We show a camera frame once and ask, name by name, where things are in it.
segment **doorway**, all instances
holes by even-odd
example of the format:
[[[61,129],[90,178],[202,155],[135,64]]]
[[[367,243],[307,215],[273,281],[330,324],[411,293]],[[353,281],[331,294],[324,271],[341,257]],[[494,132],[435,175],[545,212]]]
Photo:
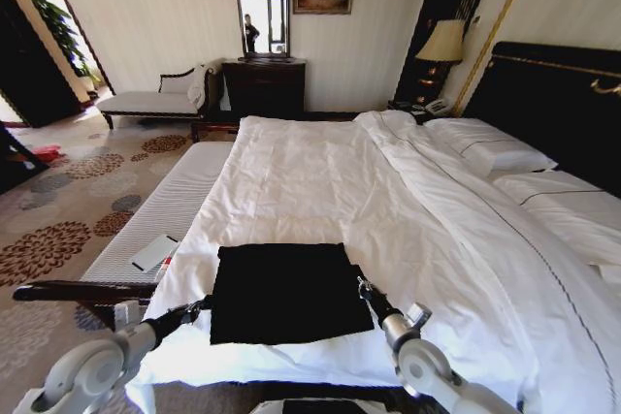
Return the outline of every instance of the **doorway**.
[[[32,0],[32,2],[74,73],[80,77],[83,87],[91,98],[96,98],[96,90],[108,85],[106,75],[84,36],[80,23],[73,15],[71,5],[67,0]]]

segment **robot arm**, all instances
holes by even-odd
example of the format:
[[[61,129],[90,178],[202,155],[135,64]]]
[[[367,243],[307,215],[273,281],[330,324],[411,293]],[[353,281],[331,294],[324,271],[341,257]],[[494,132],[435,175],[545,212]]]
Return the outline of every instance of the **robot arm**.
[[[455,414],[517,414],[491,390],[469,383],[450,368],[442,351],[420,338],[420,329],[431,311],[419,306],[410,321],[359,272],[360,297],[367,300],[384,330],[393,352],[395,370],[412,396],[419,393],[436,399]],[[84,343],[65,354],[51,369],[44,388],[30,390],[14,414],[78,414],[93,412],[104,405],[116,388],[131,380],[147,352],[179,326],[194,322],[203,309],[212,307],[207,296],[182,305],[157,319],[130,324],[110,338]]]
[[[420,329],[431,317],[428,308],[417,304],[418,312],[412,322],[390,304],[362,271],[358,283],[358,293],[375,312],[392,349],[399,381],[410,395],[428,395],[454,414],[519,414],[491,390],[469,383],[454,372],[440,348],[420,338]]]
[[[114,389],[136,375],[149,351],[179,326],[194,322],[207,308],[211,308],[211,296],[171,309],[157,319],[138,325],[129,322],[110,338],[77,346],[51,368],[44,388],[28,391],[14,414],[96,411],[108,402]]]

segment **cream wall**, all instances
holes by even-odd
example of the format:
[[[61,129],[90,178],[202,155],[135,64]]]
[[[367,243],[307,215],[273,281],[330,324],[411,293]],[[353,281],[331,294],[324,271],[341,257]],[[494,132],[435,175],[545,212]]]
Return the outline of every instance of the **cream wall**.
[[[35,32],[39,35],[39,38],[43,42],[44,46],[49,52],[49,55],[53,59],[54,63],[62,73],[65,80],[69,83],[69,86],[76,94],[76,97],[80,100],[80,102],[86,102],[90,98],[86,93],[86,89],[82,85],[80,79],[76,76],[73,69],[69,65],[67,58],[63,55],[60,47],[56,43],[56,40],[53,38],[51,33],[48,30],[48,27],[44,23],[41,15],[33,5],[31,0],[16,0],[19,4],[19,7],[24,12],[30,24],[32,25]]]
[[[505,0],[481,0],[476,15],[478,26],[471,28],[464,43],[464,61],[453,67],[444,97],[454,101],[473,68],[483,43]],[[493,44],[499,41],[621,49],[621,2],[619,0],[513,0]],[[471,86],[468,102],[490,57],[488,50]]]
[[[236,0],[69,0],[116,92],[153,90],[160,73],[238,57]],[[422,0],[353,0],[350,16],[291,16],[291,53],[307,59],[307,109],[385,106]]]
[[[0,121],[16,123],[23,121],[0,92]]]

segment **gold trim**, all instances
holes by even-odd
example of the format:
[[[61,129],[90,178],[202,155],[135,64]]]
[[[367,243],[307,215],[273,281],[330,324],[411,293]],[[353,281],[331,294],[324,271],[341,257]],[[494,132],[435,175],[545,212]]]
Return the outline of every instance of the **gold trim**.
[[[485,54],[487,54],[487,51],[492,46],[492,42],[494,41],[494,38],[496,37],[496,33],[498,32],[501,24],[503,23],[503,20],[505,19],[505,16],[507,15],[507,11],[510,8],[512,3],[513,3],[513,0],[505,0],[505,4],[503,5],[503,8],[498,13],[498,16],[496,17],[496,21],[494,22],[494,25],[492,26],[492,30],[489,32],[489,35],[487,36],[487,40],[485,41],[483,48],[480,50],[478,57],[476,58],[476,61],[473,67],[471,68],[470,73],[468,74],[468,77],[466,78],[466,82],[462,86],[462,89],[459,92],[459,96],[457,97],[457,100],[455,101],[455,107],[453,108],[454,115],[461,115],[462,112],[464,111],[464,107],[465,107],[464,102],[463,102],[464,96],[466,95],[466,92],[468,91],[468,89],[470,89],[470,86],[474,80],[474,75],[476,75],[476,71],[480,67],[481,62],[483,61],[483,58],[485,57]]]
[[[617,84],[616,86],[608,89],[603,89],[600,87],[600,80],[596,79],[591,83],[591,89],[598,94],[616,94],[618,97],[621,97],[621,84]]]
[[[554,62],[544,62],[542,60],[533,60],[531,58],[511,57],[509,55],[492,55],[492,58],[503,58],[504,60],[511,60],[513,62],[532,63],[534,65],[541,65],[543,67],[558,68],[561,70],[571,70],[573,72],[588,73],[590,75],[600,75],[602,77],[612,77],[621,79],[621,73],[607,72],[606,70],[597,70],[595,68],[573,67],[572,65],[562,65]]]

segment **black towel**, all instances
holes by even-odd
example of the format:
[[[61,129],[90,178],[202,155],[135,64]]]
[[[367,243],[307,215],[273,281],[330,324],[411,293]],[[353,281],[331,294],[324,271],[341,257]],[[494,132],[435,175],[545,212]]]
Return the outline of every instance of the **black towel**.
[[[343,244],[220,247],[212,344],[307,343],[372,330]]]

